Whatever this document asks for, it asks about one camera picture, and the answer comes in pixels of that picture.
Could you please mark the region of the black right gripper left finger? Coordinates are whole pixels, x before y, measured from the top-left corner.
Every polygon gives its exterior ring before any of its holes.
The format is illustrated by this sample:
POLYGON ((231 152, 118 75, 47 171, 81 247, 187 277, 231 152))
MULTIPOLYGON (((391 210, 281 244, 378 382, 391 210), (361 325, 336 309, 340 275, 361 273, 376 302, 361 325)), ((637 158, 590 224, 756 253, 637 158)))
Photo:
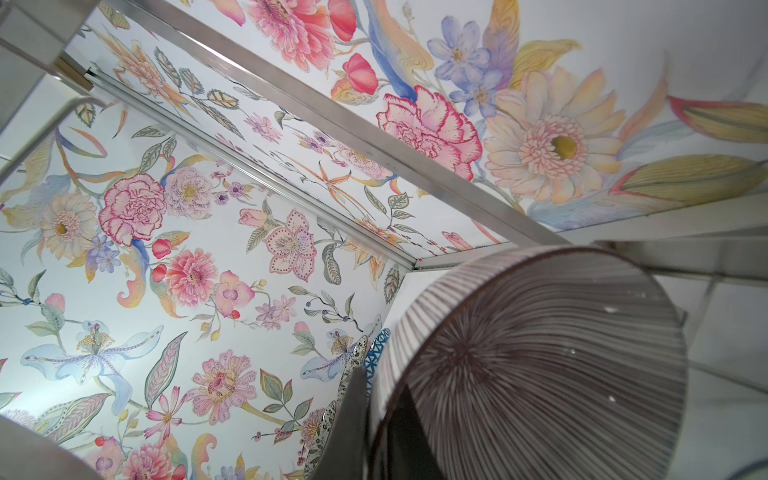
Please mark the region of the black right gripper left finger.
POLYGON ((363 366, 351 371, 327 443, 311 479, 359 480, 367 459, 367 375, 363 366))

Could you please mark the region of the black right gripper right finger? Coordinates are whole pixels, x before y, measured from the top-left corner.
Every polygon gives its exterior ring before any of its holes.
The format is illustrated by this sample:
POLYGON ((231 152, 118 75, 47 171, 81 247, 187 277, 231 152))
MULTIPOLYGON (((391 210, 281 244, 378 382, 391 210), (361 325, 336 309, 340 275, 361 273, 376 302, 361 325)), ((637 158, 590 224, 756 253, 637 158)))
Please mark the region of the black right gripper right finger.
POLYGON ((375 479, 443 479, 408 387, 397 397, 374 450, 375 479))

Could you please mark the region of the two-tier steel dish rack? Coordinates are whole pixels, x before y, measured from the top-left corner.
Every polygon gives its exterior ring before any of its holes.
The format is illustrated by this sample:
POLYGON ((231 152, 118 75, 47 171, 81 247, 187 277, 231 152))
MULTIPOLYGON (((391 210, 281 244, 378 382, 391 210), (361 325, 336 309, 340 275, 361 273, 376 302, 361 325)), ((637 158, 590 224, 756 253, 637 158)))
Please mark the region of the two-tier steel dish rack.
MULTIPOLYGON (((172 1, 577 243, 767 222, 763 1, 172 1)), ((511 245, 102 4, 1 188, 1 413, 104 479, 305 479, 359 345, 511 245)))

